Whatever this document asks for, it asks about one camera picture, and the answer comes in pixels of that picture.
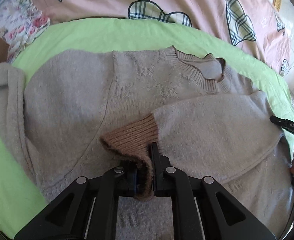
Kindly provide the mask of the floral patterned cloth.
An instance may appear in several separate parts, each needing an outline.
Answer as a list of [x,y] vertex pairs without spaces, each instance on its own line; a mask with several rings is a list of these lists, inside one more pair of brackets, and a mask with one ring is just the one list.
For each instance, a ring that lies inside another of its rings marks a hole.
[[49,26],[32,0],[0,0],[0,63],[14,61]]

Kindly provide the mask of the pink plaid-heart quilt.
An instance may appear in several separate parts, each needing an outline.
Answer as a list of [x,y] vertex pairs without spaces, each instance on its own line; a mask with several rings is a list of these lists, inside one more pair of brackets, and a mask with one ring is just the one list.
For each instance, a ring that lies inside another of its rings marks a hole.
[[269,0],[32,0],[53,24],[90,17],[157,20],[213,35],[280,73],[289,64],[286,26]]

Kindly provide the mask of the light green bed sheet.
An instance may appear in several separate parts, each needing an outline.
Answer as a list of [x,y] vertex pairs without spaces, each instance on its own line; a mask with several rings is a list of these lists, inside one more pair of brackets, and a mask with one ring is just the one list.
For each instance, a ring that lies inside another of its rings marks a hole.
[[[27,79],[48,59],[67,49],[93,53],[154,50],[175,46],[198,57],[222,57],[268,96],[274,114],[294,121],[289,87],[280,75],[242,50],[203,31],[155,20],[89,18],[52,25],[14,61]],[[0,231],[13,238],[45,200],[0,138]]]

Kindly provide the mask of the beige knit sweater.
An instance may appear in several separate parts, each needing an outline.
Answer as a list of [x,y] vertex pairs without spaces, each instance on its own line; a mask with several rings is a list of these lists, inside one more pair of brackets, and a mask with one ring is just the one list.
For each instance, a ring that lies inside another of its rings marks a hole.
[[292,220],[290,148],[267,95],[222,58],[175,47],[66,50],[33,74],[0,63],[0,136],[52,201],[79,176],[133,161],[142,184],[119,203],[118,239],[172,239],[170,200],[154,198],[148,145],[187,175],[212,176],[276,237]]

